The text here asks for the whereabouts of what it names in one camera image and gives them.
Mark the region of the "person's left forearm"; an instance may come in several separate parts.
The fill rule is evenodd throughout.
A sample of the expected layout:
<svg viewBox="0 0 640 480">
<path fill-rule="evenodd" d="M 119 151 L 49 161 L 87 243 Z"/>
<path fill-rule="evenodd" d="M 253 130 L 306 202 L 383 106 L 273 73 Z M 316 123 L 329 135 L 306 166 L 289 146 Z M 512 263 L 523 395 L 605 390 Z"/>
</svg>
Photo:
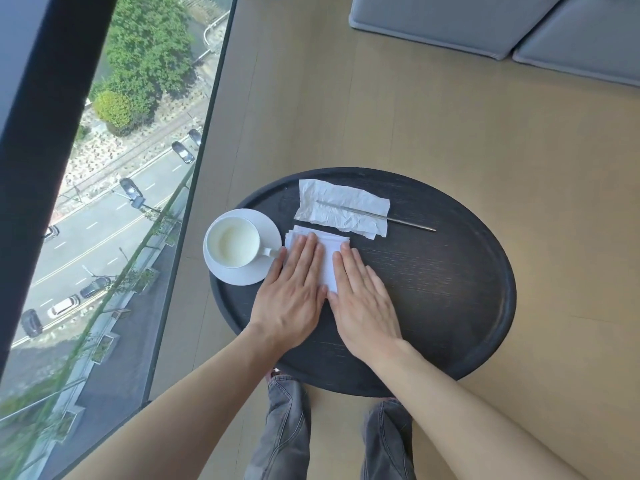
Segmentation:
<svg viewBox="0 0 640 480">
<path fill-rule="evenodd" d="M 292 323 L 249 325 L 126 422 L 63 480 L 198 480 L 259 382 L 309 333 Z"/>
</svg>

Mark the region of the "person's right leg grey jeans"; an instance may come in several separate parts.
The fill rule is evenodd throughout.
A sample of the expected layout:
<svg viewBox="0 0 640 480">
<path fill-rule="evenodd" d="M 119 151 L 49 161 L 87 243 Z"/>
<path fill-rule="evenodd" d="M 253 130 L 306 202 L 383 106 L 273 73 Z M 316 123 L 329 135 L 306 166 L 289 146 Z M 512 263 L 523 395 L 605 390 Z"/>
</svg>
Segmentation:
<svg viewBox="0 0 640 480">
<path fill-rule="evenodd" d="M 394 397 L 375 404 L 363 426 L 361 480 L 416 480 L 412 417 Z"/>
</svg>

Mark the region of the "black window frame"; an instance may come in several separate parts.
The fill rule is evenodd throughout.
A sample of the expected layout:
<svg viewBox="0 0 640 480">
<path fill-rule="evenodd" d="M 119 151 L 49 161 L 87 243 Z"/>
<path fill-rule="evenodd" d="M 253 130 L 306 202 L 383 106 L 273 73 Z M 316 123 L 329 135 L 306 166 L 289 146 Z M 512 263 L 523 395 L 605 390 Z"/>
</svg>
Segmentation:
<svg viewBox="0 0 640 480">
<path fill-rule="evenodd" d="M 0 380 L 117 0 L 0 0 Z"/>
</svg>

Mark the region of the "grey sofa cushion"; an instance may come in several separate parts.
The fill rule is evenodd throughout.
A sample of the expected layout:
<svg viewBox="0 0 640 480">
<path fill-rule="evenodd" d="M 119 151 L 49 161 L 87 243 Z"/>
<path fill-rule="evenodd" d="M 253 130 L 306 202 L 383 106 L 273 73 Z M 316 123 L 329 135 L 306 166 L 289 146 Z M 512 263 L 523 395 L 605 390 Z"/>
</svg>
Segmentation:
<svg viewBox="0 0 640 480">
<path fill-rule="evenodd" d="M 640 0 L 562 0 L 512 58 L 640 88 Z"/>
<path fill-rule="evenodd" d="M 560 0 L 353 0 L 361 31 L 506 58 Z"/>
</svg>

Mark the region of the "person's leg grey jeans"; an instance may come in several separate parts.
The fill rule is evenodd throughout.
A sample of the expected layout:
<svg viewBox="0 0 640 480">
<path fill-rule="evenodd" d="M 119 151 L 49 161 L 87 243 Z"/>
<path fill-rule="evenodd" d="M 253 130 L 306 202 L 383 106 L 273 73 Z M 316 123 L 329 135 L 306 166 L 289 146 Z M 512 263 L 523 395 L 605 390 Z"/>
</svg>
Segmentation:
<svg viewBox="0 0 640 480">
<path fill-rule="evenodd" d="M 311 407 L 304 385 L 279 369 L 266 376 L 266 425 L 243 480 L 307 480 Z"/>
<path fill-rule="evenodd" d="M 394 397 L 375 404 L 363 426 L 361 480 L 416 480 L 412 417 Z"/>
</svg>

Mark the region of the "person's right forearm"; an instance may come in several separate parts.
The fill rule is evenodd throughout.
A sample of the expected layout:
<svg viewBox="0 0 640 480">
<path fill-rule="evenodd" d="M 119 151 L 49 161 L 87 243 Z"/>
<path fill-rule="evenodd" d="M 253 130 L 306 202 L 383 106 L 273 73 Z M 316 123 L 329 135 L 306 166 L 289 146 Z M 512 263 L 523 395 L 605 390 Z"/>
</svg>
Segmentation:
<svg viewBox="0 0 640 480">
<path fill-rule="evenodd" d="M 362 359 L 420 425 L 458 480 L 585 480 L 406 341 L 386 336 L 366 340 Z"/>
</svg>

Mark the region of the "white napkin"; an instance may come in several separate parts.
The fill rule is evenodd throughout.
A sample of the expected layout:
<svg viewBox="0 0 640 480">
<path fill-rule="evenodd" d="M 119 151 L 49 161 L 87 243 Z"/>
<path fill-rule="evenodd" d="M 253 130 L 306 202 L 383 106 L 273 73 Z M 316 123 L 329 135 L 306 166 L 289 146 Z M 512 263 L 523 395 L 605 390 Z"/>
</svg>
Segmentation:
<svg viewBox="0 0 640 480">
<path fill-rule="evenodd" d="M 318 283 L 320 285 L 325 285 L 329 291 L 338 293 L 333 266 L 333 254 L 335 252 L 340 252 L 343 242 L 349 244 L 349 238 L 334 233 L 294 225 L 293 229 L 285 234 L 284 245 L 287 250 L 290 251 L 292 249 L 293 244 L 299 235 L 308 235 L 309 233 L 315 233 L 318 243 L 320 243 L 324 248 L 323 263 L 321 265 Z"/>
</svg>

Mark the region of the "person's right hand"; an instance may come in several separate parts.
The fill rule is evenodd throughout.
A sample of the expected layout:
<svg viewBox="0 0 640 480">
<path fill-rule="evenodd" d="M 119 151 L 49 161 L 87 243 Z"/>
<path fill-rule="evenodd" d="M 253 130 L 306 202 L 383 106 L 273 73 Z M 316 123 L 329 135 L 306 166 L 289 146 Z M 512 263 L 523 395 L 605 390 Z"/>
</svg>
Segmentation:
<svg viewBox="0 0 640 480">
<path fill-rule="evenodd" d="M 365 265 L 357 250 L 361 264 L 359 265 L 363 288 L 352 292 L 342 262 L 342 245 L 340 252 L 333 254 L 335 280 L 340 298 L 341 318 L 336 322 L 340 338 L 348 350 L 357 359 L 370 367 L 384 357 L 390 346 L 402 341 L 401 329 L 393 306 L 393 315 L 387 315 L 386 309 L 376 299 L 371 275 L 376 274 L 371 266 Z"/>
</svg>

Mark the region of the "person's left leg grey jeans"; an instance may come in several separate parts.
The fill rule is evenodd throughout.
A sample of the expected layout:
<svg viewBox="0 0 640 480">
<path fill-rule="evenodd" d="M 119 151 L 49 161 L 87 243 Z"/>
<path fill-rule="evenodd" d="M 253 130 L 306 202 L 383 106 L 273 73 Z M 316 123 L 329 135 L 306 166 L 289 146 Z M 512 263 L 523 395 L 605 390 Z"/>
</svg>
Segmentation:
<svg viewBox="0 0 640 480">
<path fill-rule="evenodd" d="M 243 480 L 307 480 L 311 407 L 304 385 L 279 369 L 266 376 L 266 425 Z"/>
</svg>

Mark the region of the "large green tree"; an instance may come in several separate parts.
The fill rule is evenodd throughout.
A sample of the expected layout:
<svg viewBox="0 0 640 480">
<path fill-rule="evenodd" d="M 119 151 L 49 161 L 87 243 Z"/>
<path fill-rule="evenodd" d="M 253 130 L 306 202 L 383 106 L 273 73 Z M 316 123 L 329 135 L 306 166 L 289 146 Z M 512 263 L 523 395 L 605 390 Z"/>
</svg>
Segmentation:
<svg viewBox="0 0 640 480">
<path fill-rule="evenodd" d="M 90 91 L 110 133 L 123 137 L 151 124 L 164 96 L 186 96 L 196 76 L 188 12 L 180 0 L 118 0 L 104 55 L 108 75 Z"/>
</svg>

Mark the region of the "white saucer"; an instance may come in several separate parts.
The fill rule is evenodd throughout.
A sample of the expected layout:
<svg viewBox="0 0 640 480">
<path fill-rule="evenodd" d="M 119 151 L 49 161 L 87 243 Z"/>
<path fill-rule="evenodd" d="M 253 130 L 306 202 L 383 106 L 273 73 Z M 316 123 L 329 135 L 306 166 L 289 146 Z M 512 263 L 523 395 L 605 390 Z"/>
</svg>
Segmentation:
<svg viewBox="0 0 640 480">
<path fill-rule="evenodd" d="M 224 213 L 220 217 L 228 215 L 244 216 L 249 218 L 252 222 L 258 224 L 264 230 L 270 229 L 269 233 L 282 243 L 282 237 L 276 224 L 269 217 L 267 217 L 267 215 L 252 209 L 235 209 Z M 208 266 L 210 272 L 212 272 L 212 274 L 222 282 L 231 285 L 251 285 L 262 281 L 263 279 L 265 279 L 273 261 L 274 259 L 267 258 L 265 260 L 259 260 L 245 268 L 231 270 L 217 267 L 213 264 L 208 263 L 205 259 L 205 263 Z"/>
</svg>

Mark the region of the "round black side table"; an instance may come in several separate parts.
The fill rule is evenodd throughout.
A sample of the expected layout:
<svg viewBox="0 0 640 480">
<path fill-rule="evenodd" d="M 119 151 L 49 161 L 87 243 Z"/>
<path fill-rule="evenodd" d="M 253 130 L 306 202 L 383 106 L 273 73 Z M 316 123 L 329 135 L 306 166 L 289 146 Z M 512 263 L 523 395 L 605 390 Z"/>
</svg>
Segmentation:
<svg viewBox="0 0 640 480">
<path fill-rule="evenodd" d="M 436 229 L 391 224 L 385 238 L 351 234 L 352 247 L 384 282 L 402 337 L 452 379 L 484 364 L 508 334 L 516 282 L 494 234 L 462 203 L 403 175 L 369 168 L 322 168 L 284 177 L 245 198 L 237 209 L 271 218 L 281 237 L 300 206 L 300 179 L 347 185 L 390 200 L 390 216 Z M 239 334 L 249 322 L 261 281 L 226 284 L 210 272 L 216 304 Z M 373 371 L 345 347 L 326 301 L 316 329 L 276 367 L 305 384 L 340 394 L 390 397 Z"/>
</svg>

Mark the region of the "person's left hand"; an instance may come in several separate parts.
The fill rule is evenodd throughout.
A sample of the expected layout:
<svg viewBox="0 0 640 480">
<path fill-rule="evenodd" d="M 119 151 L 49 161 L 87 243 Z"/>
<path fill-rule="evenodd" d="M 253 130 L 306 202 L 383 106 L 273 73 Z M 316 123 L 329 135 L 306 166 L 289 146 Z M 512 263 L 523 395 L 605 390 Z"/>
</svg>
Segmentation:
<svg viewBox="0 0 640 480">
<path fill-rule="evenodd" d="M 292 250 L 287 250 L 283 275 L 288 278 L 282 287 L 268 287 L 268 275 L 262 282 L 252 308 L 247 329 L 259 341 L 280 355 L 299 346 L 316 328 L 327 295 L 327 287 L 317 282 L 301 282 L 301 254 L 305 235 L 299 235 Z M 319 274 L 324 248 L 320 243 Z"/>
</svg>

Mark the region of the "crumpled white tissue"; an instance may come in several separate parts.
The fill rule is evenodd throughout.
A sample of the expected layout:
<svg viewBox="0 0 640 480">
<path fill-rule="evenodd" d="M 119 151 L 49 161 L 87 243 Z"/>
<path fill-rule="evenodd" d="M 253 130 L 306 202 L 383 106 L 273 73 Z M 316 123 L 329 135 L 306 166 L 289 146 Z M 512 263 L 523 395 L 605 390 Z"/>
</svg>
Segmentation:
<svg viewBox="0 0 640 480">
<path fill-rule="evenodd" d="M 299 191 L 295 220 L 357 233 L 370 240 L 387 236 L 389 199 L 317 179 L 301 179 Z"/>
</svg>

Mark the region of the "white cup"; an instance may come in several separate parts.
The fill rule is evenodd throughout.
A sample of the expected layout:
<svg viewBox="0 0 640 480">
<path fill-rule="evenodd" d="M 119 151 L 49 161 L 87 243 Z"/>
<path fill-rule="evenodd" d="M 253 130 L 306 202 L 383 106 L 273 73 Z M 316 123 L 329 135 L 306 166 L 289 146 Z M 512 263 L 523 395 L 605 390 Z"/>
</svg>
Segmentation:
<svg viewBox="0 0 640 480">
<path fill-rule="evenodd" d="M 274 259 L 281 241 L 244 216 L 222 216 L 204 238 L 204 257 L 222 269 L 241 269 L 259 260 Z"/>
</svg>

